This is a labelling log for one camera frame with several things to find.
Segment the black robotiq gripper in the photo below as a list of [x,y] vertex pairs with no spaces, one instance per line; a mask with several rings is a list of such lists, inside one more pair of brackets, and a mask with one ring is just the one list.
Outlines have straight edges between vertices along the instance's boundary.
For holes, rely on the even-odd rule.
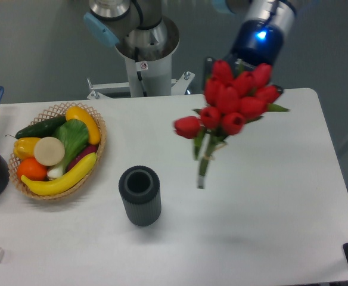
[[[274,65],[286,37],[296,19],[297,1],[250,1],[237,37],[224,60],[231,67],[252,71],[260,64]],[[206,57],[203,65],[203,86],[212,77],[216,59]],[[276,95],[284,88],[272,85]]]

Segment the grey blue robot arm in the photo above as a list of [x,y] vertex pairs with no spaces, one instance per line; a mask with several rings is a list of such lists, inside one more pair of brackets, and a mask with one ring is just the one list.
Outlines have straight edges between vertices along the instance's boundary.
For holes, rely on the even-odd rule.
[[[224,60],[233,74],[273,65],[300,11],[302,1],[212,1],[216,11],[248,11]],[[132,97],[186,93],[194,75],[172,79],[172,54],[179,45],[176,24],[161,1],[90,1],[83,16],[92,36],[124,58]]]

